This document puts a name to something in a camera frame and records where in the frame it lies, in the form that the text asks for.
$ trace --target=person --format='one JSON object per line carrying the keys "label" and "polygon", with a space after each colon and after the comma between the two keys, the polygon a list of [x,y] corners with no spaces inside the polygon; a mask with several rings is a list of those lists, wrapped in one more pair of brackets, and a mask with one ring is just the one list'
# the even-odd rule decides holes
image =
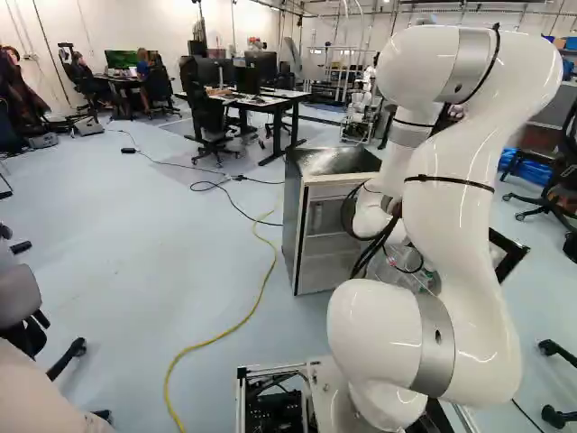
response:
{"label": "person", "polygon": [[372,90],[372,86],[374,85],[375,77],[377,75],[377,64],[379,63],[379,56],[380,52],[377,52],[375,57],[372,58],[372,65],[369,65],[367,69],[365,69],[362,73],[362,82],[364,83],[362,89],[367,92],[370,92]]}
{"label": "person", "polygon": [[101,101],[102,104],[109,102],[112,99],[112,92],[110,87],[104,81],[94,79],[92,69],[87,65],[87,61],[79,51],[72,53],[71,66],[76,71],[76,75],[80,79],[84,79],[83,84],[86,92],[93,93],[96,101]]}
{"label": "person", "polygon": [[10,109],[15,106],[13,92],[10,82],[14,77],[12,61],[8,51],[3,51],[0,47],[0,152],[8,155],[17,155],[23,152],[26,141],[16,133],[14,127],[14,111]]}
{"label": "person", "polygon": [[7,58],[2,70],[7,93],[4,98],[11,102],[9,113],[14,128],[20,129],[27,125],[41,124],[41,117],[50,111],[50,107],[24,81],[22,68],[18,64],[20,53],[10,45],[0,47],[0,51]]}
{"label": "person", "polygon": [[149,115],[151,112],[151,104],[148,100],[148,95],[146,93],[146,88],[144,88],[144,81],[148,78],[151,73],[151,61],[149,59],[148,50],[145,48],[139,48],[136,51],[136,58],[138,62],[136,63],[136,76],[142,82],[141,85],[141,100],[144,106],[144,113]]}

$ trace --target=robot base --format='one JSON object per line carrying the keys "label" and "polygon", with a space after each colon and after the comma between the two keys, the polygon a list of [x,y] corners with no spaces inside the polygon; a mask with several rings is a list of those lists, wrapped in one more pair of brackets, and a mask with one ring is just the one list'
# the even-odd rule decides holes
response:
{"label": "robot base", "polygon": [[[236,433],[251,433],[250,425],[251,403],[257,395],[291,377],[299,376],[304,381],[302,387],[302,429],[308,433],[381,433],[374,428],[355,409],[347,381],[334,363],[331,356],[319,356],[302,364],[275,365],[272,367],[253,365],[237,369],[236,386]],[[476,428],[470,428],[465,422],[465,414],[461,416],[462,408],[453,406],[465,431],[476,433]],[[438,401],[431,399],[426,407],[426,413],[412,426],[407,433],[454,433],[451,424],[443,413]]]}

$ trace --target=person sitting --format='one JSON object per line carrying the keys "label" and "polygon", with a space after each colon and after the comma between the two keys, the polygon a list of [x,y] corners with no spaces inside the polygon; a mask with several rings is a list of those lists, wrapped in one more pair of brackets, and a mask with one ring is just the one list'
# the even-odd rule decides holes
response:
{"label": "person sitting", "polygon": [[86,92],[95,95],[94,102],[100,101],[103,105],[106,105],[106,103],[111,101],[112,92],[110,91],[110,87],[104,81],[94,79],[92,69],[87,65],[87,61],[81,52],[74,51],[72,53],[72,61],[70,64],[75,70],[76,75],[80,79],[85,80],[84,89]]}
{"label": "person sitting", "polygon": [[[136,63],[136,76],[144,83],[151,73],[151,60],[149,59],[148,51],[145,48],[139,48],[138,51],[136,51],[136,58],[138,59]],[[144,113],[149,115],[151,112],[151,104],[143,84],[141,85],[141,99],[142,105],[144,106]]]}
{"label": "person sitting", "polygon": [[22,69],[18,62],[20,53],[12,46],[0,47],[4,54],[2,60],[3,95],[0,95],[10,106],[9,116],[14,129],[22,131],[42,125],[43,116],[50,107],[24,81]]}

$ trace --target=metal rack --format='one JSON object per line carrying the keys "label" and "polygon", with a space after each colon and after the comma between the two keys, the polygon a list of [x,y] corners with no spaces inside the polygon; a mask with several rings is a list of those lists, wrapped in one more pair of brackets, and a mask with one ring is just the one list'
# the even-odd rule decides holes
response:
{"label": "metal rack", "polygon": [[[324,63],[319,64],[315,56],[324,54]],[[353,82],[360,77],[365,69],[367,56],[377,53],[376,50],[360,50],[353,46],[309,46],[306,48],[307,56],[305,62],[309,67],[316,65],[319,70],[317,75],[306,80],[306,91],[315,95],[340,102],[346,102],[347,95],[353,89]],[[360,63],[352,64],[353,56],[360,60]]]}

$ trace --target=computer monitor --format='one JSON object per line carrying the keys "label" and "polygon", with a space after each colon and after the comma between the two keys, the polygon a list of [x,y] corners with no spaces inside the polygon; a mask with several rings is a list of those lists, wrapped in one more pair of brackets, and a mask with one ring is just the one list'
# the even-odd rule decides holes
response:
{"label": "computer monitor", "polygon": [[223,69],[223,83],[227,85],[236,84],[236,73],[234,71],[234,64],[232,59],[211,59],[216,64],[216,67]]}
{"label": "computer monitor", "polygon": [[136,66],[136,51],[105,50],[106,63],[110,69],[128,69]]}
{"label": "computer monitor", "polygon": [[245,51],[244,60],[247,67],[254,65],[259,70],[262,81],[273,83],[277,79],[276,51]]}
{"label": "computer monitor", "polygon": [[261,77],[258,69],[236,66],[234,70],[236,74],[236,90],[251,95],[261,93]]}
{"label": "computer monitor", "polygon": [[218,65],[214,59],[208,59],[200,56],[192,56],[197,64],[197,80],[203,86],[217,86]]}
{"label": "computer monitor", "polygon": [[205,43],[202,41],[188,41],[188,55],[208,57]]}

